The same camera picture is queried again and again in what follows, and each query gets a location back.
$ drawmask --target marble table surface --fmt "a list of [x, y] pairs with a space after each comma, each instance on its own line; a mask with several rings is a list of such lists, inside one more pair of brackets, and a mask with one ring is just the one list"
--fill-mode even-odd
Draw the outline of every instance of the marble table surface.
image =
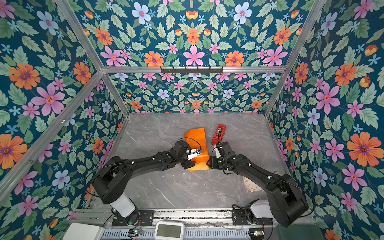
[[[204, 127], [209, 154], [218, 124], [227, 127], [223, 141], [236, 154], [271, 172], [285, 173], [262, 114], [132, 114], [114, 152], [122, 159], [152, 156], [173, 147], [177, 139], [195, 128]], [[243, 177], [220, 170], [184, 170], [180, 164], [131, 179], [125, 193], [138, 208], [211, 208], [245, 206], [254, 199], [266, 199], [263, 191], [248, 191]], [[92, 208], [110, 208], [95, 199]]]

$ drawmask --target screen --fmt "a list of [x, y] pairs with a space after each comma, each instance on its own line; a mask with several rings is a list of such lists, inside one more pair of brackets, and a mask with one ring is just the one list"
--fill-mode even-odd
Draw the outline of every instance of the screen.
[[159, 224], [157, 236], [179, 238], [181, 235], [181, 226]]

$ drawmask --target orange object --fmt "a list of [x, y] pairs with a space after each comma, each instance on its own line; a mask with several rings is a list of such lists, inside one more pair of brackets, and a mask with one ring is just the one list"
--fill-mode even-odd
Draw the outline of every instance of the orange object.
[[[200, 143], [203, 153], [192, 159], [193, 162], [196, 162], [194, 167], [188, 168], [188, 171], [197, 171], [197, 170], [208, 170], [209, 167], [207, 162], [209, 160], [208, 149], [207, 149], [207, 140], [205, 139], [205, 130], [204, 128], [192, 129], [184, 134], [184, 137], [190, 137]], [[193, 148], [199, 148], [200, 146], [197, 142], [192, 139], [186, 138], [185, 141]]]

